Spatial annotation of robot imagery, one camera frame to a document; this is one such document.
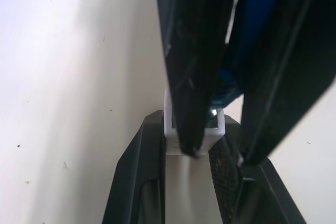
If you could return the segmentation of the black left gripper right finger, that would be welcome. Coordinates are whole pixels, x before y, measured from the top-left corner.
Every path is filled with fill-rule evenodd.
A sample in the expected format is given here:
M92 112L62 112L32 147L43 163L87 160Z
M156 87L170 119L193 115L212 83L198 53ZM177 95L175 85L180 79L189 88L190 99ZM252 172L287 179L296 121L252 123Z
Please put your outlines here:
M240 125L225 116L226 134L209 150L212 181L223 224L306 224L274 165L236 166L233 143Z

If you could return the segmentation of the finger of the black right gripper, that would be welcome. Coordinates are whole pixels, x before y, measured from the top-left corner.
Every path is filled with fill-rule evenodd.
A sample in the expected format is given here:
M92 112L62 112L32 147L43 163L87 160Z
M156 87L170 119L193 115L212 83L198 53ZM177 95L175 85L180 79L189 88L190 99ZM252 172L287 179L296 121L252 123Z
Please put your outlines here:
M248 66L240 153L257 165L336 77L336 0L277 0Z
M236 0L157 0L180 149L199 155Z

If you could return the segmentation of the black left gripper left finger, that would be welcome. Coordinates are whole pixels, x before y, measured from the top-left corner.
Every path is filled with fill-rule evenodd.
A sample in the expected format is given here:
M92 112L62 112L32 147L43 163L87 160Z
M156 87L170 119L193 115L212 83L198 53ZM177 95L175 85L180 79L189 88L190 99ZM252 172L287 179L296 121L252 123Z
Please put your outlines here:
M118 160L102 224L165 224L163 111L144 118Z

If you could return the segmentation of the white plastic block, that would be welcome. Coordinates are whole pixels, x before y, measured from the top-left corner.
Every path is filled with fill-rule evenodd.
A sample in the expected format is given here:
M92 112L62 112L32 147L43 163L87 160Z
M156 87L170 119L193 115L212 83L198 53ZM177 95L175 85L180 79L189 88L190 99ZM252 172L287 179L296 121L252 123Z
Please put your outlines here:
M164 93L164 136L166 138L166 155L182 155L177 135L175 116L169 90ZM225 135L225 114L223 109L210 109L204 131L203 142L199 150L205 155L215 143Z

